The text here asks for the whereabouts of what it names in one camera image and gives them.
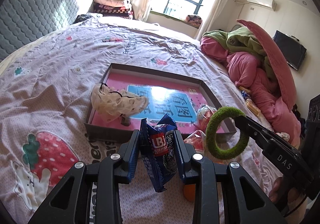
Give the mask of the person's right hand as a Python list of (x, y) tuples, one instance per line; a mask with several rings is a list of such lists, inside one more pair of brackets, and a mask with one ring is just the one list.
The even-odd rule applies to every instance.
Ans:
[(283, 216), (304, 216), (307, 197), (300, 190), (292, 188), (288, 178), (284, 176), (277, 178), (268, 194), (268, 198)]

